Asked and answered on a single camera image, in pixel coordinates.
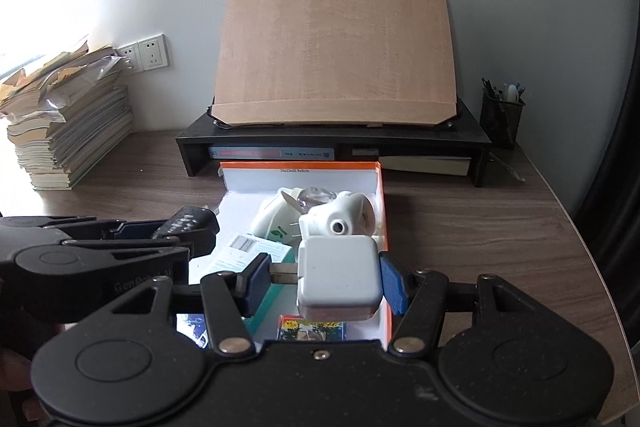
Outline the person's left hand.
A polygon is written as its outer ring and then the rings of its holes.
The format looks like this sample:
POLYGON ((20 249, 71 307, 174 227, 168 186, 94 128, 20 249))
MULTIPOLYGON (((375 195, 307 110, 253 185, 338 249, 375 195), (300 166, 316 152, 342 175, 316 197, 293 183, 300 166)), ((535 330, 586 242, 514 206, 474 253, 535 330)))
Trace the person's left hand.
POLYGON ((32 362, 18 353, 0 349, 0 389, 21 392, 32 389, 30 367, 32 362))

